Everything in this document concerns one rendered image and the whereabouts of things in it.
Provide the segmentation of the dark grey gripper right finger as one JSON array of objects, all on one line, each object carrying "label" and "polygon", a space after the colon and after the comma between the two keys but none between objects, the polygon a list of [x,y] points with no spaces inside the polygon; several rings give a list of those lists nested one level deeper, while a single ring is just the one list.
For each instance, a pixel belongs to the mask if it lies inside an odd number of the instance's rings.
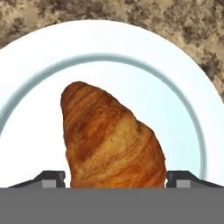
[{"label": "dark grey gripper right finger", "polygon": [[198,187],[215,187],[221,188],[221,185],[199,179],[189,171],[168,171],[167,188],[198,188]]}]

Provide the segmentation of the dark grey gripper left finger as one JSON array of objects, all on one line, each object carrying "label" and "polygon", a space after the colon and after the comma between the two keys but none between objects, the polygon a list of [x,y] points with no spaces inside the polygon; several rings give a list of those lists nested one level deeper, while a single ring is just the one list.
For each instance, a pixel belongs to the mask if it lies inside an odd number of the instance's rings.
[{"label": "dark grey gripper left finger", "polygon": [[12,188],[39,187],[39,188],[65,188],[64,171],[42,171],[36,178],[13,185]]}]

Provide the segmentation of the golden brown croissant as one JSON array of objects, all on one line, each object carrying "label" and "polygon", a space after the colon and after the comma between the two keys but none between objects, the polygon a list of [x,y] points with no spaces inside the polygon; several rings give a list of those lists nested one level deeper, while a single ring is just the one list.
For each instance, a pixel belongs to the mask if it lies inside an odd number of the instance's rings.
[{"label": "golden brown croissant", "polygon": [[77,81],[65,88],[60,106],[72,188],[165,185],[155,133],[115,97]]}]

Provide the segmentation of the white round plate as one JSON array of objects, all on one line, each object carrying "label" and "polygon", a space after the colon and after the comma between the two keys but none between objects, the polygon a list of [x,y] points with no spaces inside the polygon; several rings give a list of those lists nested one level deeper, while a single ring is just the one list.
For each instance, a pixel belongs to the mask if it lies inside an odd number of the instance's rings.
[{"label": "white round plate", "polygon": [[153,32],[82,20],[0,49],[0,187],[67,169],[60,96],[74,81],[106,90],[151,127],[168,169],[224,186],[224,102],[200,67]]}]

